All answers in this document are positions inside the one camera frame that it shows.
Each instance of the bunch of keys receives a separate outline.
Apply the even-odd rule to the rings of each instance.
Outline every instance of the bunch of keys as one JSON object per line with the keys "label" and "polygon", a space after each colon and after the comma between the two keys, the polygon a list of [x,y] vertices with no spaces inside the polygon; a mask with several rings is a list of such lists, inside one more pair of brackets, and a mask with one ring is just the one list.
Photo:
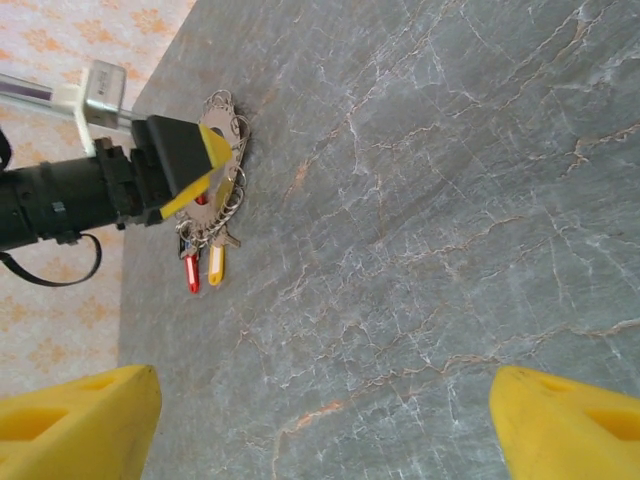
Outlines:
{"label": "bunch of keys", "polygon": [[192,293],[200,291],[198,263],[202,250],[209,247],[207,277],[209,284],[218,286],[224,278],[225,246],[240,246],[240,241],[227,231],[226,223],[244,199],[246,176],[240,163],[249,137],[249,122],[235,114],[231,94],[224,90],[205,102],[200,122],[229,142],[233,156],[218,174],[212,176],[210,190],[177,215],[179,257],[184,260],[187,284]]}
{"label": "bunch of keys", "polygon": [[[195,201],[198,205],[206,205],[208,203],[207,195],[201,195]],[[240,241],[232,237],[227,231],[226,225],[223,225],[209,249],[209,271],[207,278],[209,284],[214,287],[220,285],[224,277],[225,245],[238,248],[240,247]],[[202,245],[199,247],[190,240],[185,240],[180,236],[178,256],[181,260],[184,260],[187,285],[191,293],[198,293],[200,291],[199,261],[202,249]]]}

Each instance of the key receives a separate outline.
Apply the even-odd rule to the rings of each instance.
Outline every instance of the key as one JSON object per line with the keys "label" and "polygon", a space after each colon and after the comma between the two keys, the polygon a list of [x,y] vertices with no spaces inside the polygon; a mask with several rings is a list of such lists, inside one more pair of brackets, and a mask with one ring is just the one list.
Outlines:
{"label": "key", "polygon": [[238,248],[241,245],[240,240],[229,233],[226,225],[220,229],[218,235],[216,235],[216,238],[213,241],[213,246],[222,247],[224,245],[229,245],[233,248]]}
{"label": "key", "polygon": [[198,249],[191,244],[190,241],[184,240],[182,237],[178,238],[178,257],[180,260],[184,260],[190,255],[196,255]]}

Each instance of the gray marble surface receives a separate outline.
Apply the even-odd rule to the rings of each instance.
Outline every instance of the gray marble surface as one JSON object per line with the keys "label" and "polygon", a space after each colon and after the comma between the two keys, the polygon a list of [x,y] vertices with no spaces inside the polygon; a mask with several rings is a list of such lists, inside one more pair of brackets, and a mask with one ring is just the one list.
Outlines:
{"label": "gray marble surface", "polygon": [[640,395],[638,0],[200,0],[136,110],[250,117],[242,248],[125,241],[145,478],[506,479],[503,364]]}

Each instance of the black strap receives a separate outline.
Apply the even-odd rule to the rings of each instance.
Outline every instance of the black strap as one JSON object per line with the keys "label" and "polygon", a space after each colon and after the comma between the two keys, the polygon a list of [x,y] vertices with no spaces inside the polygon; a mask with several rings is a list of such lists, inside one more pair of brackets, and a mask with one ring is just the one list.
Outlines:
{"label": "black strap", "polygon": [[9,145],[9,140],[2,133],[2,129],[0,128],[0,172],[2,172],[7,165],[9,165],[9,160],[11,160],[11,145]]}
{"label": "black strap", "polygon": [[89,273],[87,273],[80,280],[74,280],[73,282],[51,282],[49,280],[44,280],[42,278],[36,277],[35,275],[30,274],[16,262],[11,255],[7,252],[0,252],[0,260],[4,265],[15,273],[17,276],[26,280],[29,283],[33,283],[34,285],[39,285],[41,287],[69,287],[71,285],[77,285],[78,283],[85,282],[93,277],[98,269],[100,268],[100,263],[102,263],[102,247],[100,246],[100,241],[90,233],[83,233],[81,237],[87,237],[93,241],[93,245],[96,248],[96,261],[93,263],[93,267]]}

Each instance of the black cylinder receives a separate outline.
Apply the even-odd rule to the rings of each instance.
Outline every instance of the black cylinder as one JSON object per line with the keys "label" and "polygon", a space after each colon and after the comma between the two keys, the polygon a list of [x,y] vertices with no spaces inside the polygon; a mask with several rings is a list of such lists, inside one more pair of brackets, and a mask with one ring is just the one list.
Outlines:
{"label": "black cylinder", "polygon": [[[111,158],[125,162],[126,157]],[[79,233],[115,223],[99,161],[79,158],[42,163],[0,175],[0,251],[55,238],[70,243]]]}

